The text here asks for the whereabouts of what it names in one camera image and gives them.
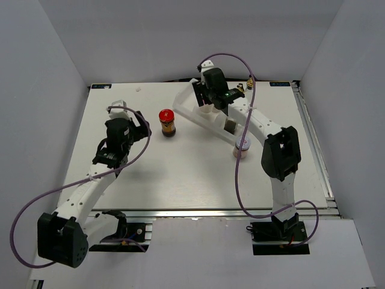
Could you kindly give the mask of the clear glass bottle gold cap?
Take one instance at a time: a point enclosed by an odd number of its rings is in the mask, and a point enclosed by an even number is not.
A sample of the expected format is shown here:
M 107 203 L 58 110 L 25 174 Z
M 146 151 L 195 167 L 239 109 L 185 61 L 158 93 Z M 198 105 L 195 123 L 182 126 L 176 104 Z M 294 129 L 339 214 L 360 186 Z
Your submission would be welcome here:
M 246 86 L 247 86 L 247 91 L 253 91 L 254 90 L 254 87 L 255 87 L 255 83 L 256 83 L 256 78 L 254 75 L 250 75 L 247 82 L 246 82 Z

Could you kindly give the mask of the small white lid jar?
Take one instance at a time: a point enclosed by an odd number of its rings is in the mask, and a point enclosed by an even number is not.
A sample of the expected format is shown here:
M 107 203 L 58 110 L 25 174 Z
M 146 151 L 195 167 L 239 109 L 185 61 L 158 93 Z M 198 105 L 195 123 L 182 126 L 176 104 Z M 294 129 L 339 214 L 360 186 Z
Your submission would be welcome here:
M 233 156 L 237 158 L 238 155 L 240 155 L 240 159 L 244 159 L 248 154 L 248 150 L 250 149 L 250 146 L 251 146 L 251 140 L 247 136 L 244 137 L 243 141 L 242 141 L 242 137 L 239 136 L 236 139 L 236 142 L 233 148 Z

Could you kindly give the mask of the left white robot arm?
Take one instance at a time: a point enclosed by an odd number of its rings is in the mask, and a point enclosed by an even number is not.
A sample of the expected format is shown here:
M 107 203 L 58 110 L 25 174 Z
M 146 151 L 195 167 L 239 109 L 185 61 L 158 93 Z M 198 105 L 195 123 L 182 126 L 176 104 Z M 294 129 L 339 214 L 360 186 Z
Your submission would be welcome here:
M 127 236 L 128 224 L 123 212 L 108 210 L 88 216 L 105 190 L 120 172 L 131 164 L 132 145 L 148 140 L 151 130 L 140 111 L 134 117 L 130 109 L 111 106 L 105 122 L 106 137 L 99 143 L 84 182 L 53 213 L 44 213 L 37 222 L 37 253 L 54 263 L 77 268 L 89 248 L 104 240 L 119 241 Z

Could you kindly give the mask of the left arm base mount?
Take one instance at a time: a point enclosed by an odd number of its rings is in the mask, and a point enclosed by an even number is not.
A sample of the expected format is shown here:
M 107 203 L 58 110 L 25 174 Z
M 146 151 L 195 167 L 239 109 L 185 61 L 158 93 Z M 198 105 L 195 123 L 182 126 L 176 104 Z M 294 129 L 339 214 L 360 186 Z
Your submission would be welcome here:
M 90 252 L 146 252 L 150 241 L 150 224 L 129 222 L 121 211 L 105 211 L 97 213 L 94 218 L 113 217 L 118 221 L 117 232 L 104 237 L 98 244 L 89 246 Z

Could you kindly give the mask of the silver lid white shaker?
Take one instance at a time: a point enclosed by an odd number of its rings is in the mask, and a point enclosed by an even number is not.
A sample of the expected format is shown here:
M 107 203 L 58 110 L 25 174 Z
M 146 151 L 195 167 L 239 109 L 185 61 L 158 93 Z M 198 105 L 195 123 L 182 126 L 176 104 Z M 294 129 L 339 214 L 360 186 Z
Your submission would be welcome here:
M 200 116 L 209 122 L 215 119 L 215 114 L 212 112 L 213 105 L 204 105 L 199 107 Z

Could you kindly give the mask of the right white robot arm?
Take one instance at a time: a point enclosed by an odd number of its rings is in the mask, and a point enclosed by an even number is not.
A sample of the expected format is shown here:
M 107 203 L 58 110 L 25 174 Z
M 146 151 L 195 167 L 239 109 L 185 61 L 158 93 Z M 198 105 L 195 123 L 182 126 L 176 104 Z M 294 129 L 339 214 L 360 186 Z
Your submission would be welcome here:
M 198 105 L 212 104 L 262 145 L 261 166 L 270 177 L 273 211 L 277 212 L 271 216 L 271 231 L 275 238 L 287 239 L 299 222 L 294 207 L 294 179 L 301 161 L 297 130 L 293 126 L 282 127 L 252 108 L 243 92 L 228 87 L 220 68 L 201 64 L 198 71 L 201 80 L 192 85 Z

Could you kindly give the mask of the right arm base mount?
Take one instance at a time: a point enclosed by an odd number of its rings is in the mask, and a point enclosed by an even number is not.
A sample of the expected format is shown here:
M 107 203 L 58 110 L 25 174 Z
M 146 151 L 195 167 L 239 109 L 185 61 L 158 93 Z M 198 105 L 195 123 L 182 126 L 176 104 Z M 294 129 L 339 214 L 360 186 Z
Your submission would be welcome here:
M 251 234 L 254 256 L 309 255 L 304 222 L 299 222 L 285 237 L 273 228 L 272 222 L 253 222 L 246 226 Z

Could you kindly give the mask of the red lid chili jar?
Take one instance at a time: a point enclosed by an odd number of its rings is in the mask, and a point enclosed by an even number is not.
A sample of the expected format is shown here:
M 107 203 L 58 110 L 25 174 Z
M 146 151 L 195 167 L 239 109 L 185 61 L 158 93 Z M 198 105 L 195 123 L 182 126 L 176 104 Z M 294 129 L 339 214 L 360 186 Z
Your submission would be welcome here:
M 159 112 L 161 131 L 165 137 L 172 137 L 176 133 L 174 124 L 174 112 L 171 109 L 163 109 Z

